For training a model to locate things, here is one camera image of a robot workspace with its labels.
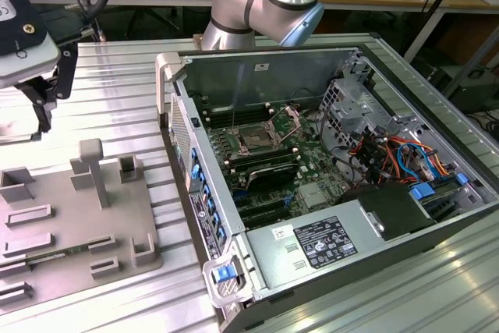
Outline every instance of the white sticker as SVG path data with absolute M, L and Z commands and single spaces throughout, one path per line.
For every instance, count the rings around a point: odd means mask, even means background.
M 293 225 L 284 225 L 279 228 L 273 228 L 272 234 L 276 241 L 293 235 Z
M 255 65 L 255 72 L 263 72 L 264 70 L 268 70 L 268 66 L 270 64 L 256 64 Z

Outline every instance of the blue cable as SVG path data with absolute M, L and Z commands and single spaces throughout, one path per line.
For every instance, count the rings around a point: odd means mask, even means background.
M 441 177 L 441 174 L 439 173 L 438 169 L 436 169 L 434 166 L 432 166 L 431 164 L 431 161 L 430 159 L 428 158 L 428 155 L 426 155 L 426 152 L 424 152 L 424 149 L 418 145 L 418 144 L 414 144 L 414 143 L 404 143 L 402 144 L 398 150 L 397 150 L 397 161 L 398 163 L 400 164 L 400 168 L 402 168 L 404 171 L 408 172 L 410 175 L 416 177 L 416 179 L 418 180 L 419 182 L 419 177 L 418 175 L 411 171 L 410 169 L 407 169 L 404 165 L 404 162 L 402 161 L 402 148 L 404 146 L 412 146 L 414 147 L 415 149 L 419 150 L 419 152 L 423 155 L 424 157 L 424 160 L 426 162 L 426 164 L 428 165 L 428 168 L 430 169 L 431 173 L 434 175 L 435 178 L 439 178 Z

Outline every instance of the motherboard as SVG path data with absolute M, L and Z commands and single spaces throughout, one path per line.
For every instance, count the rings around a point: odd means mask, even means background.
M 315 120 L 291 105 L 264 111 L 270 117 L 264 121 L 237 123 L 245 121 L 239 116 L 234 126 L 207 128 L 247 228 L 330 207 L 349 188 L 321 144 Z

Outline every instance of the screw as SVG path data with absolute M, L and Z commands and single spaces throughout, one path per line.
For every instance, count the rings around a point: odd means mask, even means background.
M 26 25 L 23 26 L 24 33 L 26 34 L 33 34 L 35 29 L 34 26 L 31 25 L 30 23 L 27 23 Z

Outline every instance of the wire bundle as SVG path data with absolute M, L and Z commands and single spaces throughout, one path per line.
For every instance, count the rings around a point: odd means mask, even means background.
M 390 136 L 388 137 L 388 140 L 399 144 L 397 151 L 398 163 L 405 172 L 408 172 L 410 175 L 415 177 L 417 181 L 419 181 L 419 176 L 414 171 L 411 171 L 409 168 L 407 168 L 403 163 L 402 151 L 404 147 L 408 147 L 409 149 L 412 147 L 418 150 L 424 157 L 428 168 L 435 178 L 441 178 L 449 175 L 449 172 L 447 172 L 445 167 L 442 165 L 436 151 L 433 148 L 427 146 L 426 144 L 420 143 L 417 140 L 406 140 L 399 136 Z
M 383 179 L 401 183 L 420 182 L 421 177 L 409 168 L 413 152 L 418 152 L 422 155 L 435 179 L 444 178 L 449 175 L 447 169 L 442 165 L 436 150 L 426 144 L 420 143 L 418 140 L 407 140 L 400 136 L 387 136 L 382 146 L 382 143 L 373 143 L 374 139 L 366 140 L 366 136 L 364 135 L 357 145 L 349 150 L 351 158 L 359 157 L 359 152 L 366 146 L 366 142 L 371 145 L 375 144 L 378 150 L 386 153 L 381 168 L 376 169 L 376 167 L 373 167 L 379 173 L 377 183 L 381 183 Z

